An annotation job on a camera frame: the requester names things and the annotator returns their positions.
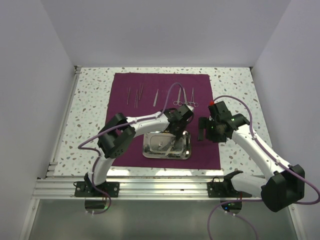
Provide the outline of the thin steel forceps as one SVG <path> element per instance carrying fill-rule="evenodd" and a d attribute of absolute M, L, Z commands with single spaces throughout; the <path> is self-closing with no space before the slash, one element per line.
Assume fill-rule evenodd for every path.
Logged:
<path fill-rule="evenodd" d="M 134 100 L 134 107 L 138 108 L 138 103 L 141 100 L 142 92 L 143 92 L 144 84 L 139 84 L 139 89 L 136 90 L 135 100 Z"/>

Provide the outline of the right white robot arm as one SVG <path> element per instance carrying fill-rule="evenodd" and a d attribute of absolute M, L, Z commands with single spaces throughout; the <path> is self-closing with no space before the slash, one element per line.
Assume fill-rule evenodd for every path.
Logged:
<path fill-rule="evenodd" d="M 226 104 L 212 103 L 208 106 L 210 116 L 198 119 L 198 141 L 213 143 L 234 141 L 255 162 L 263 177 L 255 177 L 236 170 L 223 177 L 222 181 L 207 183 L 209 197 L 231 198 L 241 193 L 261 198 L 273 212 L 298 202 L 305 196 L 305 171 L 300 165 L 291 165 L 278 156 L 250 126 L 250 121 L 241 113 L 233 115 Z"/>

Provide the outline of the steel scalpel handle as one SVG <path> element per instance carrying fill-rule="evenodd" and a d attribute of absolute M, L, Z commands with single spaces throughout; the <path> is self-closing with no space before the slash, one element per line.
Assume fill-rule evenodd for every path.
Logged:
<path fill-rule="evenodd" d="M 169 147 L 168 147 L 168 149 L 167 149 L 167 151 L 165 152 L 165 156 L 168 156 L 169 154 L 170 154 L 170 151 L 172 150 L 172 148 L 174 147 L 174 145 L 175 145 L 175 140 L 173 140 L 171 143 L 170 143 L 170 145 L 169 145 Z"/>

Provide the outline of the steel scissors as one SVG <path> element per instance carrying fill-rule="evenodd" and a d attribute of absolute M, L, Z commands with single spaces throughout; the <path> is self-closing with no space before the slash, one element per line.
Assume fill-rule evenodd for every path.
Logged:
<path fill-rule="evenodd" d="M 181 101 L 181 94 L 182 94 L 182 89 L 180 88 L 178 91 L 177 100 L 175 100 L 173 102 L 174 106 L 182 106 L 183 105 L 183 102 Z"/>
<path fill-rule="evenodd" d="M 184 99 L 184 103 L 185 103 L 187 106 L 191 106 L 191 103 L 190 103 L 189 101 L 187 101 L 187 94 L 186 94 L 185 88 L 183 88 L 183 99 Z"/>

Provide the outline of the purple cloth wrap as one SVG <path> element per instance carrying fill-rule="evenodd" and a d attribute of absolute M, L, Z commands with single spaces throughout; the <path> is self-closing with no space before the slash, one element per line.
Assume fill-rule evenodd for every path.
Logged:
<path fill-rule="evenodd" d="M 141 99 L 135 108 L 136 91 L 143 83 Z M 160 74 L 160 73 L 116 73 L 111 86 L 110 98 L 106 112 L 109 121 L 115 114 L 123 113 L 126 117 L 140 117 L 154 114 L 163 107 L 173 108 L 177 100 L 180 87 L 173 85 L 180 83 L 186 91 L 190 101 L 192 89 L 194 100 L 198 107 L 194 109 L 194 119 L 186 127 L 191 138 L 191 156 L 186 160 L 156 159 L 143 156 L 143 137 L 136 137 L 128 150 L 113 165 L 115 167 L 147 167 L 173 169 L 220 169 L 219 145 L 209 140 L 198 141 L 198 120 L 209 117 L 208 105 L 213 100 L 210 77 L 207 74 Z M 127 105 L 127 88 L 130 87 L 129 104 Z M 153 107 L 156 91 L 158 97 Z"/>

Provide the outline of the steel tweezers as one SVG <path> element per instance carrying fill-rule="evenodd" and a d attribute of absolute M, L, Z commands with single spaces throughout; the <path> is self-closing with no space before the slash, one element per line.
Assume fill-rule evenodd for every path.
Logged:
<path fill-rule="evenodd" d="M 153 101 L 153 107 L 155 107 L 156 104 L 157 104 L 158 95 L 159 95 L 159 89 L 157 89 L 157 91 L 155 93 L 155 97 L 154 97 L 154 101 Z"/>

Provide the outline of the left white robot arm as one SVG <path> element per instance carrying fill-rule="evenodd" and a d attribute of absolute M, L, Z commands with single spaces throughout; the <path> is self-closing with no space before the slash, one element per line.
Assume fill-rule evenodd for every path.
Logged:
<path fill-rule="evenodd" d="M 98 158 L 84 177 L 87 192 L 95 197 L 103 193 L 107 172 L 114 159 L 127 151 L 135 137 L 151 132 L 169 132 L 178 141 L 193 116 L 194 107 L 187 104 L 139 117 L 117 113 L 96 136 L 78 146 L 81 150 L 93 151 L 93 148 L 84 145 L 98 139 L 98 149 L 95 149 Z"/>

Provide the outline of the steel hemostat clamp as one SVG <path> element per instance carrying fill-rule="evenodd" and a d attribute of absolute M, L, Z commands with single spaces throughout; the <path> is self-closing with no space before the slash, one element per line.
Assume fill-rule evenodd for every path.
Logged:
<path fill-rule="evenodd" d="M 191 98 L 190 98 L 190 101 L 188 103 L 189 103 L 190 106 L 193 106 L 194 108 L 197 108 L 199 106 L 199 104 L 197 102 L 195 102 L 194 88 L 192 89 Z"/>

